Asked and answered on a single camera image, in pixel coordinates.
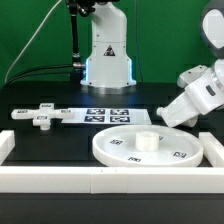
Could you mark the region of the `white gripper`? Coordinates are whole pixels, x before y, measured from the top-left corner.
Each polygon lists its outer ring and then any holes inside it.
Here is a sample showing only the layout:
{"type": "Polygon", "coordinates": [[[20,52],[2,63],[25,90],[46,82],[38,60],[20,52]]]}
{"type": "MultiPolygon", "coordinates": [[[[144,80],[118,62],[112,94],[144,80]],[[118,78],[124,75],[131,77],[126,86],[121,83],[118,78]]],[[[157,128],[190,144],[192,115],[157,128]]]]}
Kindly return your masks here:
{"type": "Polygon", "coordinates": [[[214,64],[164,108],[164,121],[169,127],[194,127],[199,115],[206,115],[223,105],[224,64],[214,64]]]}

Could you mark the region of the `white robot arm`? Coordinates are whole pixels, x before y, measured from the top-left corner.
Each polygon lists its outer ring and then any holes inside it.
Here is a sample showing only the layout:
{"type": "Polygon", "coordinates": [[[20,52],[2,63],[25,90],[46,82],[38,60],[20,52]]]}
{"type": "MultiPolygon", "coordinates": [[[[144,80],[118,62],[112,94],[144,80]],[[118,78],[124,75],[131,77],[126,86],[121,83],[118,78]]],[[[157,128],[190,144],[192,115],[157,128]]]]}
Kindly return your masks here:
{"type": "MultiPolygon", "coordinates": [[[[126,16],[110,2],[93,2],[92,53],[86,60],[86,76],[81,84],[103,93],[133,86],[136,81],[126,54],[126,16]]],[[[197,66],[180,74],[178,86],[184,92],[168,106],[157,109],[157,115],[169,127],[192,127],[199,115],[224,108],[224,0],[210,0],[200,28],[216,61],[211,67],[197,66]]]]}

